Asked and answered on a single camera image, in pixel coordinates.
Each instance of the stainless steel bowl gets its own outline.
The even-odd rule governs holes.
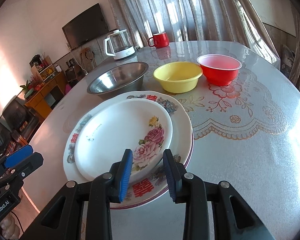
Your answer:
[[[144,62],[120,65],[92,81],[87,92],[108,99],[125,92],[141,90],[143,76],[148,68],[148,64]]]

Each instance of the white plate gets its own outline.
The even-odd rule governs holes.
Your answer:
[[[172,122],[156,102],[143,98],[120,101],[95,114],[84,126],[74,150],[79,172],[89,181],[108,172],[133,151],[130,183],[140,181],[162,159],[170,146]]]
[[[155,91],[132,91],[102,102],[79,120],[70,133],[63,155],[63,168],[68,180],[75,180],[77,183],[87,182],[87,179],[80,174],[74,162],[75,144],[85,124],[92,116],[111,104],[130,98],[150,99],[156,101],[167,110],[173,125],[172,140],[169,148],[175,159],[187,167],[193,149],[193,134],[190,118],[183,106],[173,97]],[[167,190],[167,181],[161,161],[147,178],[128,188],[127,196],[123,202],[120,204],[111,203],[110,207],[111,209],[127,209],[141,206],[160,197]]]

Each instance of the screw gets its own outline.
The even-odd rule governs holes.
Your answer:
[[[193,174],[190,173],[190,172],[187,172],[187,173],[184,174],[184,177],[185,177],[186,179],[193,179]]]
[[[67,182],[67,187],[74,187],[75,186],[75,181],[71,180]]]
[[[112,174],[111,174],[110,172],[106,172],[106,173],[104,173],[104,174],[102,175],[102,177],[103,177],[104,179],[111,179],[111,178],[112,178]]]
[[[224,187],[224,188],[229,188],[229,187],[230,187],[230,184],[229,184],[229,182],[227,182],[227,181],[222,181],[222,182],[220,183],[220,186],[221,186],[221,187]]]

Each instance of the shelf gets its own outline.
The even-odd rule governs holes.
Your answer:
[[[42,73],[43,71],[45,71],[48,67],[50,67],[51,65],[45,67],[43,70],[39,71],[39,74]]]
[[[49,76],[47,76],[43,81],[46,81],[49,77],[51,77],[55,72],[51,73]]]

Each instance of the round table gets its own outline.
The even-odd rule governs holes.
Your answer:
[[[44,158],[43,166],[25,179],[34,205],[42,210],[67,182],[62,163],[66,141],[79,119],[102,102],[87,93],[98,75],[143,61],[149,65],[144,90],[167,93],[153,79],[154,69],[174,61],[196,62],[208,53],[237,58],[242,68],[228,87],[208,84],[202,76],[192,91],[172,95],[193,126],[187,171],[208,182],[229,181],[276,239],[292,239],[300,229],[300,93],[268,61],[235,42],[145,47],[127,59],[100,64],[53,109],[30,142]],[[112,210],[113,239],[182,239],[184,215],[185,205],[174,204],[168,193],[141,207]]]

